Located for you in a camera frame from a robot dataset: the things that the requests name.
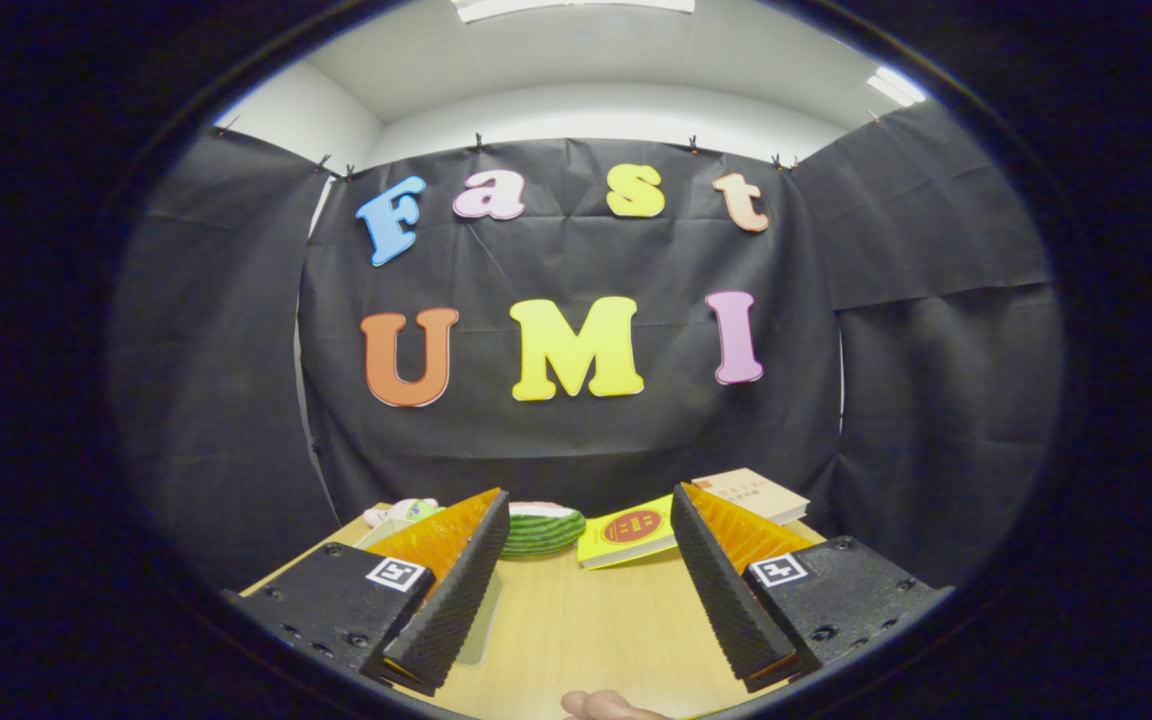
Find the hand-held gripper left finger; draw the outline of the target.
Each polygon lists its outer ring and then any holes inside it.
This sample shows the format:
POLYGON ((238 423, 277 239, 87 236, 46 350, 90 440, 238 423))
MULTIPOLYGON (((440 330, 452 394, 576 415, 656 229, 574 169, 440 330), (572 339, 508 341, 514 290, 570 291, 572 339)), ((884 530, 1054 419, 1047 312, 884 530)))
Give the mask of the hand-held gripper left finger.
POLYGON ((471 632, 508 533, 509 497, 488 488, 366 548, 324 541, 232 602, 317 664, 430 696, 471 632))

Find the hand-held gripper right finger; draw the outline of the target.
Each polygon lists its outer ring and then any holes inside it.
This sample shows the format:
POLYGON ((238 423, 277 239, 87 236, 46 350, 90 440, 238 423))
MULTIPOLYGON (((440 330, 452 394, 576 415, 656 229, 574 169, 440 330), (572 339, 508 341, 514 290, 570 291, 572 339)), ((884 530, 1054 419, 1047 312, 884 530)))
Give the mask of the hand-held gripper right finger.
POLYGON ((691 483, 670 521, 710 629, 749 692, 859 655, 948 596, 851 536, 812 541, 691 483))

